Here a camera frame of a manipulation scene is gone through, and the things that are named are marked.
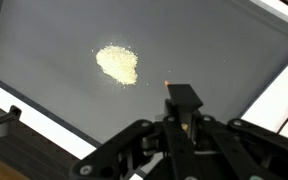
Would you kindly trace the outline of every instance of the screw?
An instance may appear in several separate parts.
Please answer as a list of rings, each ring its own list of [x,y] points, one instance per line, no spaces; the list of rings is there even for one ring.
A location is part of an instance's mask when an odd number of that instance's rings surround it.
[[[204,121],[210,121],[211,120],[211,118],[209,117],[209,116],[204,116]]]
[[[257,176],[257,175],[252,175],[251,177],[250,177],[250,180],[264,180],[262,177],[260,177],[260,176]]]
[[[174,117],[169,117],[169,118],[168,118],[168,121],[173,122],[173,121],[175,121],[175,118],[174,118]]]
[[[85,165],[80,169],[80,174],[83,176],[87,176],[89,174],[91,174],[93,168],[90,165]]]
[[[233,123],[235,126],[242,126],[242,122],[241,121],[234,121]]]
[[[188,130],[188,125],[187,125],[186,123],[183,123],[183,124],[182,124],[182,129],[183,129],[184,131],[187,131],[187,130]]]
[[[148,123],[148,122],[143,122],[143,123],[142,123],[142,126],[143,126],[143,127],[147,127],[147,126],[149,126],[149,125],[150,125],[150,123]]]
[[[197,180],[197,178],[193,176],[187,176],[185,180]]]

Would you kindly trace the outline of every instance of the pile of powder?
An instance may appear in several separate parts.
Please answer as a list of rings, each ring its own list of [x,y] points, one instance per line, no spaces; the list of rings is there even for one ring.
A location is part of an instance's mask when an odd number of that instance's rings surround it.
[[[137,59],[133,52],[119,46],[106,46],[96,54],[103,72],[123,85],[136,83]]]

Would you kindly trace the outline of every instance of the small particle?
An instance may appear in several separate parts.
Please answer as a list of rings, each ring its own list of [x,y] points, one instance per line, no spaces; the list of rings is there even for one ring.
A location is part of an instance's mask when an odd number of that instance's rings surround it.
[[[170,82],[165,81],[164,84],[165,84],[165,86],[167,87],[167,86],[170,84]]]

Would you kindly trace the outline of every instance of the black mount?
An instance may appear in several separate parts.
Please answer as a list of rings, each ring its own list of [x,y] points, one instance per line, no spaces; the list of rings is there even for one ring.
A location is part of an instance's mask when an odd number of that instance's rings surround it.
[[[129,179],[156,153],[145,180],[288,179],[288,139],[242,119],[202,115],[190,85],[168,85],[161,122],[137,120],[75,164],[74,180]]]
[[[21,113],[22,111],[19,108],[11,106],[11,109],[8,113],[0,116],[0,124],[9,123],[14,120],[19,120]]]

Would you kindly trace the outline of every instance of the gray tray surface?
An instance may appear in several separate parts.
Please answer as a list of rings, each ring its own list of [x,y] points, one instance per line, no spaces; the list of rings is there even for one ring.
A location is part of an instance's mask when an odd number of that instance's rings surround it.
[[[136,85],[96,64],[110,43],[138,55]],[[165,80],[227,122],[287,63],[288,24],[243,0],[10,0],[0,16],[0,80],[101,143],[162,113]]]

